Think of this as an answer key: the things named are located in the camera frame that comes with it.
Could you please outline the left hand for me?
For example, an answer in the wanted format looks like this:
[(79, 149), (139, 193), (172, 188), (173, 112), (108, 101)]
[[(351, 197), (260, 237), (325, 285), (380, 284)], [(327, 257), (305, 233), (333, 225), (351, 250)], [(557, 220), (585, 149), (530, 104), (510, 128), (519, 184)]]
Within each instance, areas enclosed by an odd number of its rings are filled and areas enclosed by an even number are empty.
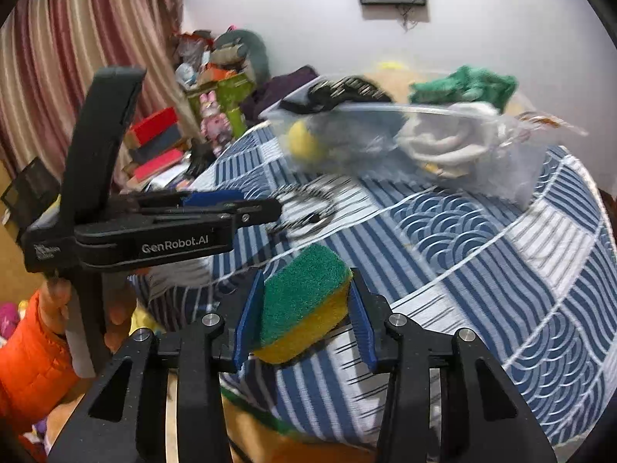
[[(39, 317), (56, 336), (65, 336), (72, 293), (71, 284), (60, 278), (47, 280), (40, 287)], [(107, 308), (105, 343), (111, 352), (118, 351), (129, 336), (136, 306), (137, 295), (129, 282), (125, 282), (121, 289), (116, 289)]]

